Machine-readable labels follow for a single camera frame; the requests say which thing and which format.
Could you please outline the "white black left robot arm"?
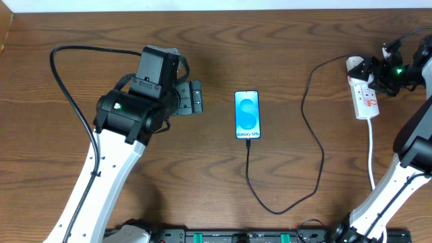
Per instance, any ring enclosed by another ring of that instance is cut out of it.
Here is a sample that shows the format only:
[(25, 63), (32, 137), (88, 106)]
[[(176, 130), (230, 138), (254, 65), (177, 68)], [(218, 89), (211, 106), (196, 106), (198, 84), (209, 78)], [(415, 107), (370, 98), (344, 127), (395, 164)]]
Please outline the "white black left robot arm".
[(124, 182), (151, 136), (172, 115), (203, 110), (200, 80), (124, 76), (97, 103), (90, 148), (67, 205), (47, 242), (102, 242)]

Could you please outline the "blue Galaxy smartphone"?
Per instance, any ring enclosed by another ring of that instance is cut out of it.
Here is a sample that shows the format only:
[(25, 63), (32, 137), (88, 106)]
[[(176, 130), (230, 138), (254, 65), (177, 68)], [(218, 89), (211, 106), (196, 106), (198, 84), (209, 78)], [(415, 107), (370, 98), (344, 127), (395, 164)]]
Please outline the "blue Galaxy smartphone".
[(261, 137), (259, 93), (256, 90), (236, 91), (234, 103), (236, 138), (259, 139)]

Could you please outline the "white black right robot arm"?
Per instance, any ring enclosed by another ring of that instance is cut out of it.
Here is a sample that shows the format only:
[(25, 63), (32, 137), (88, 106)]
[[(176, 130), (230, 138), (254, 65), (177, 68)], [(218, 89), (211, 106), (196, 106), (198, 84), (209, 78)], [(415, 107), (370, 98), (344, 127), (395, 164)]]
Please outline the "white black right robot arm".
[(330, 242), (384, 242), (385, 226), (421, 186), (431, 181), (431, 35), (422, 38), (411, 64), (400, 39), (385, 44), (383, 59), (350, 57), (348, 83), (355, 103), (374, 107), (376, 92), (395, 97), (402, 89), (426, 89), (426, 101), (394, 140), (391, 165), (368, 198), (333, 231)]

